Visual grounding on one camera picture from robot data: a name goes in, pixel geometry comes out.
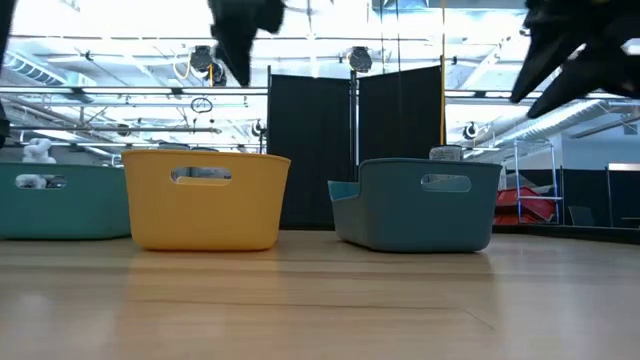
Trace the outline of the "green plastic bin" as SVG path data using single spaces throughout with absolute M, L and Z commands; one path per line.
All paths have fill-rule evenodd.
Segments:
M 129 235 L 123 169 L 0 163 L 0 238 L 92 240 Z

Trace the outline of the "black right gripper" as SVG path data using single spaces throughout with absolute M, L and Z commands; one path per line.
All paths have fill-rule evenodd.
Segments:
M 527 112 L 538 118 L 595 90 L 640 99 L 640 54 L 585 48 L 581 45 L 610 42 L 623 45 L 640 38 L 640 0 L 526 0 L 524 27 L 531 32 L 576 34 L 532 34 L 529 49 L 511 90 L 509 100 L 519 103 L 552 72 L 561 73 L 543 91 Z

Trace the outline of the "yellow plastic bin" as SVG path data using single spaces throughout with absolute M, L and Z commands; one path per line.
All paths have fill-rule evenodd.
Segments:
M 131 237 L 147 250 L 260 251 L 278 238 L 291 161 L 187 150 L 122 153 Z

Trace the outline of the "white robot figure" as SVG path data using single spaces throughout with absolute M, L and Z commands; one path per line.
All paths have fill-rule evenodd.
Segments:
M 23 148 L 23 163 L 56 164 L 55 158 L 49 155 L 52 142 L 47 138 L 32 138 Z M 53 175 L 22 174 L 18 175 L 15 185 L 19 188 L 45 189 Z

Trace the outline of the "red storage bins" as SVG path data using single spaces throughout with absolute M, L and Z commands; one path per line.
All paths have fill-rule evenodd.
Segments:
M 499 190 L 494 214 L 495 225 L 549 223 L 556 214 L 556 203 L 529 187 Z

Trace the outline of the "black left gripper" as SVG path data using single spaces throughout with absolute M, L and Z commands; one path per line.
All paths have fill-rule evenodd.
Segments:
M 257 29 L 277 33 L 282 25 L 285 2 L 283 0 L 207 0 L 214 23 L 210 34 L 216 37 L 215 57 L 222 61 L 241 86 L 250 84 L 250 52 L 253 30 L 225 29 L 224 20 L 240 19 Z

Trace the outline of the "dark blue plastic bin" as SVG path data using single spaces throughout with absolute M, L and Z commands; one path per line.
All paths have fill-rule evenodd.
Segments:
M 391 253 L 470 253 L 491 240 L 501 167 L 417 158 L 362 162 L 357 182 L 330 181 L 335 230 Z

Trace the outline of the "black folding partition screen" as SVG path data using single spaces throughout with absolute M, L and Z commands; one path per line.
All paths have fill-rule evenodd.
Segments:
M 438 66 L 357 80 L 274 75 L 267 151 L 290 159 L 280 225 L 333 226 L 327 183 L 352 181 L 355 162 L 426 158 L 441 142 Z

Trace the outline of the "silver ventilation duct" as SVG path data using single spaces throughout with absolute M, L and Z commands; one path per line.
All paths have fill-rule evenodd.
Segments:
M 536 119 L 528 119 L 514 128 L 497 135 L 492 144 L 506 146 L 514 140 L 545 138 L 562 132 L 573 125 L 606 114 L 611 106 L 604 100 L 588 100 L 570 104 Z

